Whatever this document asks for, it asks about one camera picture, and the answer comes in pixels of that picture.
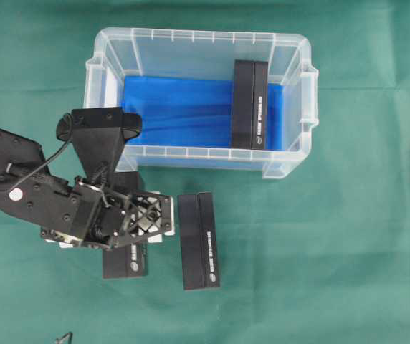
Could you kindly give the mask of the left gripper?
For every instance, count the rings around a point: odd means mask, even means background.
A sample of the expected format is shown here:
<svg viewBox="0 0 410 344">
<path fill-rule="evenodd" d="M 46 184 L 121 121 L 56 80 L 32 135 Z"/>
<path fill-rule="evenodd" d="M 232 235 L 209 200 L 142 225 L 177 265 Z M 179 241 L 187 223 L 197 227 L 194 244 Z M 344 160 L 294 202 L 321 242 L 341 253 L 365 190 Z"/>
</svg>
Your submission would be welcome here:
<svg viewBox="0 0 410 344">
<path fill-rule="evenodd" d="M 41 227 L 40 237 L 61 248 L 114 250 L 135 244 L 161 242 L 176 233 L 174 200 L 156 192 L 102 193 L 81 185 L 90 198 L 81 200 L 68 232 Z"/>
</svg>

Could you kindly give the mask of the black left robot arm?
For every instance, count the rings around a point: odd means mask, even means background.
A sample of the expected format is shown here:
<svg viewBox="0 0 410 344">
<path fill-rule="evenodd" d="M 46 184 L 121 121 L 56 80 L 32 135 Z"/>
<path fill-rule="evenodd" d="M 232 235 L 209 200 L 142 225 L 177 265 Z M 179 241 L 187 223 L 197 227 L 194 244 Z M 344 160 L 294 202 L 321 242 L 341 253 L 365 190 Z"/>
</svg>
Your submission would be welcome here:
<svg viewBox="0 0 410 344">
<path fill-rule="evenodd" d="M 59 139 L 75 149 L 85 170 L 69 183 L 52 175 L 40 144 L 0 129 L 0 210 L 36 224 L 41 238 L 63 247 L 112 251 L 171 235 L 172 198 L 144 191 L 137 173 L 115 169 L 134 133 L 62 119 Z"/>
</svg>

